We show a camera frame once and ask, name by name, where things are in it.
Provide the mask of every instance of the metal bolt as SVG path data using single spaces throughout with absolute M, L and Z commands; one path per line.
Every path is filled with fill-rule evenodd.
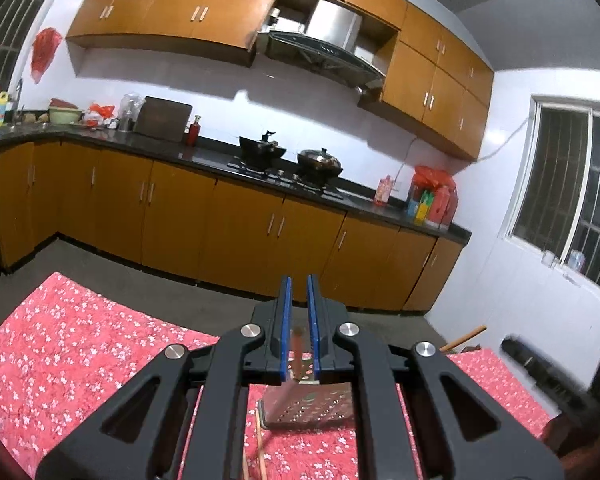
M 360 327 L 355 323 L 343 323 L 338 328 L 343 335 L 353 336 L 360 332 Z
M 416 345 L 416 352 L 422 357 L 431 357 L 436 353 L 436 347 L 429 341 L 421 341 Z
M 169 345 L 164 349 L 167 359 L 180 359 L 184 355 L 185 348 L 182 345 Z
M 260 332 L 260 327 L 253 323 L 246 324 L 240 329 L 240 333 L 245 337 L 256 337 Z

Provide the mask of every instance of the range hood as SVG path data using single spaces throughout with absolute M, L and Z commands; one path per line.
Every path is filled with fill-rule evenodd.
M 319 0 L 306 25 L 273 9 L 261 30 L 266 56 L 321 74 L 350 88 L 382 86 L 384 74 L 354 50 L 362 16 Z

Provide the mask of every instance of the gray floor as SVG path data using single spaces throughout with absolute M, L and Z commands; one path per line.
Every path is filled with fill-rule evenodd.
M 129 308 L 212 335 L 222 335 L 248 322 L 257 303 L 251 298 L 154 276 L 56 240 L 13 274 L 0 277 L 0 324 L 56 270 Z M 422 340 L 436 346 L 445 343 L 423 317 L 351 312 L 350 318 L 398 346 L 409 347 Z M 293 323 L 307 326 L 305 308 L 294 307 Z

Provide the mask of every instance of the cabinet handle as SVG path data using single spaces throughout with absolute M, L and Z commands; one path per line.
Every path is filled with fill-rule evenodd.
M 271 213 L 271 220 L 269 220 L 269 227 L 267 228 L 267 236 L 269 236 L 269 233 L 271 232 L 271 226 L 273 225 L 273 219 L 276 217 L 276 215 L 274 213 Z
M 285 225 L 285 217 L 282 217 L 282 222 L 280 222 L 280 227 L 278 228 L 278 238 L 280 238 L 280 233 L 282 232 L 282 227 Z
M 347 236 L 347 232 L 346 232 L 346 231 L 344 231 L 344 232 L 342 233 L 342 238 L 340 239 L 340 243 L 338 244 L 338 250 L 340 250 L 340 248 L 342 247 L 342 243 L 343 243 L 343 241 L 344 241 L 344 237 L 345 237 L 345 236 Z

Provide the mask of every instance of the pink tablecloth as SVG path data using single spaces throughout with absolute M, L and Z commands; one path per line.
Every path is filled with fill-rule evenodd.
M 170 343 L 189 348 L 218 338 L 103 298 L 56 272 L 0 327 L 0 439 L 31 477 L 43 456 Z M 451 356 L 539 436 L 548 415 L 490 350 Z M 259 478 L 252 386 L 246 455 Z M 355 432 L 264 432 L 269 479 L 357 477 Z

